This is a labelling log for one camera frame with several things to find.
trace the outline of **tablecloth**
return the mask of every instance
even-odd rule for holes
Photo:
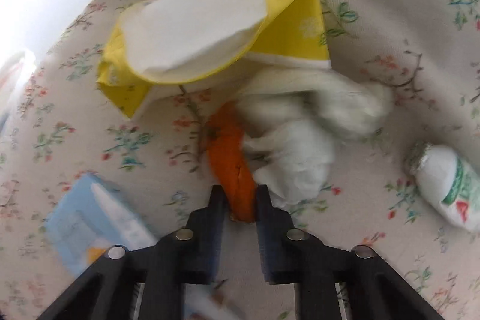
[[[102,46],[119,13],[139,1],[93,0],[41,62],[6,124],[0,183],[12,196],[0,207],[0,311],[9,320],[36,318],[73,280],[43,223],[82,173],[121,185],[157,236],[183,226],[215,183],[199,129],[235,86],[179,88],[135,122],[97,89]],[[401,165],[415,140],[428,139],[480,167],[478,1],[322,0],[326,31],[314,34],[326,37],[333,68],[389,85],[396,105],[372,137],[339,142],[328,185],[289,209],[297,227],[327,245],[372,246],[455,320],[478,317],[480,235],[449,225]],[[217,277],[248,319],[294,318],[293,287],[263,281],[254,225],[225,222]]]

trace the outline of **silver rivet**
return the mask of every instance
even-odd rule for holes
[[[109,249],[109,252],[107,252],[106,255],[110,259],[123,258],[125,256],[125,248],[120,246],[113,246],[112,248]]]
[[[368,259],[368,258],[373,258],[374,256],[377,256],[377,253],[372,250],[369,246],[364,246],[360,244],[359,246],[354,246],[352,248],[352,251],[355,252],[355,254],[362,259]]]
[[[290,240],[298,241],[305,238],[305,232],[297,228],[290,229],[286,234]]]
[[[177,231],[175,237],[178,240],[190,240],[194,235],[194,232],[188,228],[182,228]]]

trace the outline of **screw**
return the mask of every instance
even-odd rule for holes
[[[109,252],[107,252],[106,255],[110,259],[120,259],[125,256],[125,252],[125,248],[120,246],[113,246],[109,249]]]
[[[297,228],[290,229],[286,234],[290,240],[294,241],[303,240],[305,238],[305,232]]]
[[[362,244],[354,246],[352,251],[355,252],[355,255],[362,259],[368,259],[377,256],[377,253],[374,250],[372,250],[369,246],[364,246]]]
[[[190,240],[194,235],[194,232],[188,228],[182,228],[177,231],[175,237],[177,240]]]

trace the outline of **floral pattern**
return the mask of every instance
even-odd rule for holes
[[[84,173],[121,186],[125,201],[160,235],[184,226],[217,182],[205,157],[206,122],[237,85],[197,92],[179,86],[175,97],[158,100],[128,123],[97,90],[98,51],[119,14],[140,1],[145,0],[88,5],[47,58],[37,59],[38,68],[5,124],[0,192],[8,200],[0,206],[0,312],[8,320],[36,319],[71,282],[46,240],[44,221]],[[292,219],[326,245],[372,246],[445,319],[474,319],[480,307],[475,272],[480,234],[451,228],[426,206],[401,162],[410,143],[433,134],[472,162],[480,156],[478,0],[321,3],[326,30],[314,40],[321,45],[328,40],[338,71],[391,87],[397,106],[377,132],[339,146],[329,179],[334,186],[289,207]],[[404,16],[395,15],[399,8]],[[403,17],[408,29],[398,36]],[[436,31],[425,32],[430,25],[441,27],[438,37]],[[308,37],[318,33],[309,21],[299,28]],[[228,224],[234,232],[252,228]],[[229,283],[244,278],[237,269],[245,270],[242,262],[250,266],[250,255],[258,253],[256,240],[241,242],[241,235],[229,238],[241,248],[235,258],[239,267],[221,270]],[[222,245],[229,257],[237,256],[236,248]],[[263,300],[262,288],[244,293],[239,306],[248,318],[295,317],[293,295],[281,296],[272,314],[252,305]],[[346,305],[344,293],[340,287],[338,297]]]

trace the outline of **white bottle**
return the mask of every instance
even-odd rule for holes
[[[480,232],[480,178],[450,147],[415,144],[405,159],[421,195],[451,224]]]

